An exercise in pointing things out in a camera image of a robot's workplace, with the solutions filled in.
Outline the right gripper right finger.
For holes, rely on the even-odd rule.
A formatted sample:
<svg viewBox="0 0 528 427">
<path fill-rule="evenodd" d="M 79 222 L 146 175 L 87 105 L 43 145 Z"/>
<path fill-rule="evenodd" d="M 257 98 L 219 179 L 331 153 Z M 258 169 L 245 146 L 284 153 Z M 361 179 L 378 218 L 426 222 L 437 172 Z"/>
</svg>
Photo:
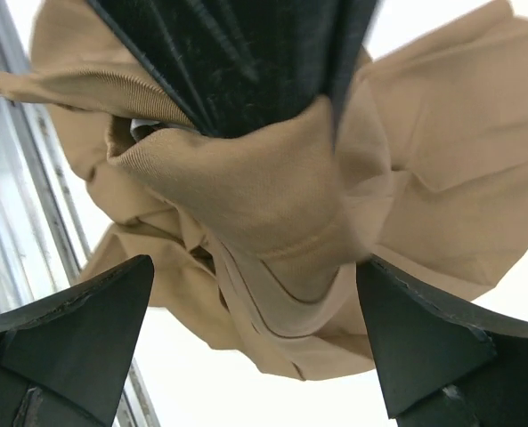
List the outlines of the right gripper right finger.
<svg viewBox="0 0 528 427">
<path fill-rule="evenodd" d="M 356 282 L 378 380 L 400 426 L 528 426 L 528 322 L 378 257 Z"/>
</svg>

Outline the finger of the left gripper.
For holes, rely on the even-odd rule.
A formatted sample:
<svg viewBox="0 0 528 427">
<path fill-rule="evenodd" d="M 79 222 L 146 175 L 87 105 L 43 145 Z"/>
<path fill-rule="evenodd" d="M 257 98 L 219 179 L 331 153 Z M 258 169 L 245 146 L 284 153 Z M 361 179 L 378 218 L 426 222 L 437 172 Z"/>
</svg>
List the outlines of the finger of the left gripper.
<svg viewBox="0 0 528 427">
<path fill-rule="evenodd" d="M 236 138 L 318 96 L 332 1 L 92 1 L 90 6 L 205 135 Z"/>
<path fill-rule="evenodd" d="M 336 145 L 338 127 L 345 108 L 364 37 L 378 5 L 377 0 L 338 2 L 329 44 L 328 97 L 332 107 L 332 142 Z"/>
</svg>

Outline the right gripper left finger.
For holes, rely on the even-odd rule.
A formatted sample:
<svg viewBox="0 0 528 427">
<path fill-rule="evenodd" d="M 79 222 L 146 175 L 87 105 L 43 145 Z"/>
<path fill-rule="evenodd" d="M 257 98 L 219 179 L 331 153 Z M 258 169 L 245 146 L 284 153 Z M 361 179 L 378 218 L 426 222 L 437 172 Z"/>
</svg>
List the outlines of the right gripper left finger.
<svg viewBox="0 0 528 427">
<path fill-rule="evenodd" d="M 111 426 L 150 299 L 138 255 L 0 315 L 0 426 Z"/>
</svg>

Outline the tan skirt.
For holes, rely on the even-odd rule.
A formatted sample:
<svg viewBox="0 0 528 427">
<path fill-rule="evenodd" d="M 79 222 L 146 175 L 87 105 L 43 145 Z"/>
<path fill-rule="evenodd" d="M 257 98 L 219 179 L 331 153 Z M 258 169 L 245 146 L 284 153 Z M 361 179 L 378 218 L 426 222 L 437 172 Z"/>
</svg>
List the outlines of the tan skirt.
<svg viewBox="0 0 528 427">
<path fill-rule="evenodd" d="M 31 60 L 0 96 L 46 105 L 112 221 L 81 279 L 147 254 L 151 304 L 263 373 L 372 368 L 369 254 L 470 301 L 528 249 L 528 19 L 507 1 L 363 54 L 337 138 L 325 98 L 238 139 L 193 133 L 83 1 L 44 3 Z"/>
</svg>

